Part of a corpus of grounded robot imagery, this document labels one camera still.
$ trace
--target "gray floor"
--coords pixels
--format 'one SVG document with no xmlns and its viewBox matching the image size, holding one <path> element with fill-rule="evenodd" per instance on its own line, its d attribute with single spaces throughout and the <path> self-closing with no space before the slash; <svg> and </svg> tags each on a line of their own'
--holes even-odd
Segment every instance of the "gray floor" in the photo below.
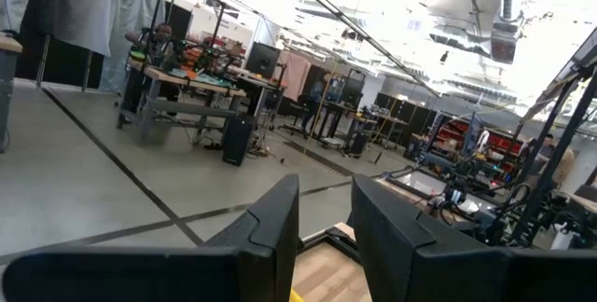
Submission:
<svg viewBox="0 0 597 302">
<path fill-rule="evenodd" d="M 251 203 L 289 173 L 301 191 L 323 189 L 300 199 L 300 235 L 344 221 L 350 210 L 350 176 L 288 147 L 283 131 L 268 132 L 268 158 L 223 163 L 220 152 L 188 143 L 184 129 L 152 131 L 137 143 L 133 127 L 116 129 L 116 96 L 47 86 L 59 101 L 121 160 L 177 217 L 207 214 Z M 11 143 L 0 155 L 0 266 L 32 250 L 71 245 L 194 247 L 141 189 L 32 82 L 18 80 L 12 98 Z M 312 143 L 309 149 L 351 172 L 368 175 L 397 170 L 405 162 L 389 152 L 378 165 L 375 152 L 348 159 Z M 239 214 L 188 221 L 207 240 Z"/>
</svg>

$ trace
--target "yellow object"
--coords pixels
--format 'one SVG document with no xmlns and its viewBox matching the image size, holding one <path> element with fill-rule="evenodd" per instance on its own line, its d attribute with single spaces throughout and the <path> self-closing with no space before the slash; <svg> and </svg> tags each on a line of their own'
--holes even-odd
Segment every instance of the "yellow object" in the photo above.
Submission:
<svg viewBox="0 0 597 302">
<path fill-rule="evenodd" d="M 290 290 L 290 302 L 305 302 L 305 300 L 302 299 L 302 297 L 299 296 L 299 294 L 297 294 L 297 292 L 295 292 L 294 289 Z"/>
</svg>

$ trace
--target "pink cloth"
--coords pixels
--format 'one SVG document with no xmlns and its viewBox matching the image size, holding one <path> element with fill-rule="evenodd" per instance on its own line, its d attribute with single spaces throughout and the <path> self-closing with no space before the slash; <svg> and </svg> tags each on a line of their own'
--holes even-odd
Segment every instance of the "pink cloth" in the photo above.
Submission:
<svg viewBox="0 0 597 302">
<path fill-rule="evenodd" d="M 297 102 L 297 99 L 302 92 L 302 88 L 305 85 L 305 80 L 307 80 L 309 70 L 311 69 L 311 63 L 305 58 L 285 50 L 280 52 L 278 63 L 286 65 L 286 71 L 282 78 L 282 85 L 286 86 L 284 96 Z M 281 72 L 282 69 L 276 67 L 273 76 L 278 78 L 280 77 Z"/>
</svg>

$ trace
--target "black chair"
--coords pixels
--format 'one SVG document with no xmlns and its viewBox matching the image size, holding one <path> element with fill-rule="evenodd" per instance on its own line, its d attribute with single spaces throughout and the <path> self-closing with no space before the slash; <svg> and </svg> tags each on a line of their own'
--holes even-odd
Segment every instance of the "black chair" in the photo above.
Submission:
<svg viewBox="0 0 597 302">
<path fill-rule="evenodd" d="M 308 94 L 301 94 L 297 100 L 297 102 L 291 101 L 288 105 L 292 109 L 292 115 L 295 118 L 294 122 L 292 124 L 278 126 L 278 130 L 289 130 L 290 135 L 294 135 L 295 132 L 302 132 L 302 127 L 297 125 L 297 122 L 299 121 L 299 118 L 302 118 L 305 114 L 310 112 L 310 107 L 312 104 L 312 98 Z"/>
</svg>

